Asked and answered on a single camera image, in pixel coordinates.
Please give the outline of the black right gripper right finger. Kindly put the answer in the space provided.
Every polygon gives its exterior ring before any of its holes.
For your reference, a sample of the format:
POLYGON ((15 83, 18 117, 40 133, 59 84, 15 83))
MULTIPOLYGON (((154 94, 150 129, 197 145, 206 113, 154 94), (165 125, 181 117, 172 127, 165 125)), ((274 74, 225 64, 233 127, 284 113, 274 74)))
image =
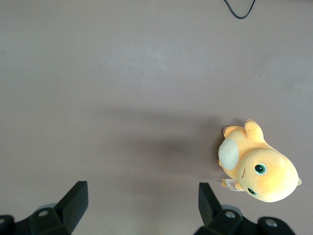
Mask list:
POLYGON ((235 206, 221 205, 209 183, 199 184, 198 208, 203 221, 197 235, 240 235, 243 214, 235 206))

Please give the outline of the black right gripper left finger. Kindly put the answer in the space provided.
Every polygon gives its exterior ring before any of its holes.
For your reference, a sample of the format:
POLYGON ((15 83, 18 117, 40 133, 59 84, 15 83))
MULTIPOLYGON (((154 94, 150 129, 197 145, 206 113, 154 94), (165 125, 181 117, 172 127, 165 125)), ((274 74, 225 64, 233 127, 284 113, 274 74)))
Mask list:
POLYGON ((70 235, 88 208, 88 183, 78 181, 54 206, 16 223, 17 235, 70 235))

